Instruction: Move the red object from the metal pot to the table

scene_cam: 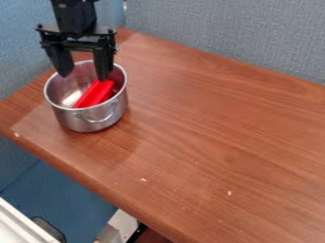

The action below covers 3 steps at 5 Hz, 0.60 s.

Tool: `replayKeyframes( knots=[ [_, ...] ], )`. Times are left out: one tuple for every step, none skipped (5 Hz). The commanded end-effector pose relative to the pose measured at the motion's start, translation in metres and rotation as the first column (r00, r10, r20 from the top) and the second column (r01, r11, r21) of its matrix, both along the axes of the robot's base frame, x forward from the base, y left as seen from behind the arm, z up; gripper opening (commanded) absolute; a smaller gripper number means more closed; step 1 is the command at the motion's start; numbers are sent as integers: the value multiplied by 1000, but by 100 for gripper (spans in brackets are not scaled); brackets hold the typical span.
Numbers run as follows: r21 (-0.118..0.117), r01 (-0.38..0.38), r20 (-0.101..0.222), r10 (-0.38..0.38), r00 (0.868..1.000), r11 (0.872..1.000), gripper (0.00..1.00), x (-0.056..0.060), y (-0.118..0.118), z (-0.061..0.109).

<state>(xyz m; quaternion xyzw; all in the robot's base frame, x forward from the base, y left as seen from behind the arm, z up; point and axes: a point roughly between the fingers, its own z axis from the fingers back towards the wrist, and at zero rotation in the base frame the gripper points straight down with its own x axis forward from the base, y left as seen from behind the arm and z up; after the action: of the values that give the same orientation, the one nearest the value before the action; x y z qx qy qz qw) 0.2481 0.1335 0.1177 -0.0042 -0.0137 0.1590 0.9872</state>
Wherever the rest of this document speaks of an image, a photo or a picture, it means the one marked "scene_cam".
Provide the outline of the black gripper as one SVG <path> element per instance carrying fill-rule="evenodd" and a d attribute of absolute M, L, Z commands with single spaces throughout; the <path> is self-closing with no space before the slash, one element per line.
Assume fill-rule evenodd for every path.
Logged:
<path fill-rule="evenodd" d="M 117 31 L 98 27 L 95 3 L 101 0 L 50 0 L 56 23 L 38 24 L 40 45 L 58 73 L 67 77 L 74 69 L 71 52 L 64 43 L 84 37 L 101 37 L 92 50 L 94 65 L 99 81 L 106 81 L 113 72 L 113 57 L 118 52 Z"/>

